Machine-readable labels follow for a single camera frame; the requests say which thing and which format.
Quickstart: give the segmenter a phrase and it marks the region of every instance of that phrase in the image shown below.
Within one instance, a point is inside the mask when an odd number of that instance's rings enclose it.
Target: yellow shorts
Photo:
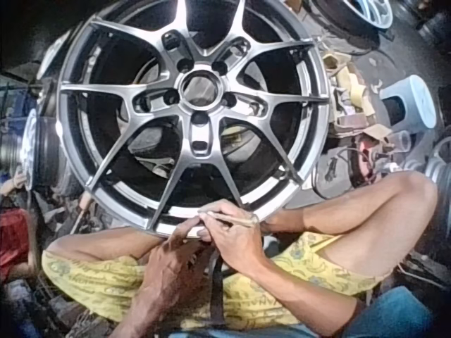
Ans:
[[[339,237],[305,232],[273,261],[303,280],[341,294],[354,295],[372,289],[383,277],[366,277],[333,264],[316,254]],[[49,279],[68,296],[105,318],[121,321],[142,283],[144,267],[131,257],[113,261],[83,262],[45,251],[42,267]],[[209,319],[208,286],[189,308],[177,308],[165,327],[190,329],[206,326]],[[241,274],[224,279],[224,314],[233,330],[248,330],[299,321],[268,292]]]

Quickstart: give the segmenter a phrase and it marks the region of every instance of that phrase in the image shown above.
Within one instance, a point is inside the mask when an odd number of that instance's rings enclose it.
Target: center bore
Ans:
[[[196,107],[206,107],[218,97],[218,86],[208,75],[194,75],[184,83],[185,100]]]

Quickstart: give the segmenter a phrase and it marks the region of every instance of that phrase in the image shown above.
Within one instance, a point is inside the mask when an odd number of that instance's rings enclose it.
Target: gunmetal wheel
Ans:
[[[260,219],[283,206],[322,150],[328,102],[314,40],[279,1],[125,1],[75,38],[58,128],[106,210],[168,236],[217,199]]]

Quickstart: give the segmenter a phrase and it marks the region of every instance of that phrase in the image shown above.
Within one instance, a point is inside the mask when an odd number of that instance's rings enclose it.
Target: red object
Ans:
[[[28,230],[26,212],[20,209],[0,215],[0,280],[11,268],[28,261]]]

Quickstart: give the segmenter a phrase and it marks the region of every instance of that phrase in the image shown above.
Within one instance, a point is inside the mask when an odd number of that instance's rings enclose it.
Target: knee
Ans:
[[[409,171],[398,175],[397,183],[400,185],[403,194],[417,197],[421,205],[435,209],[438,190],[434,182],[416,171]]]

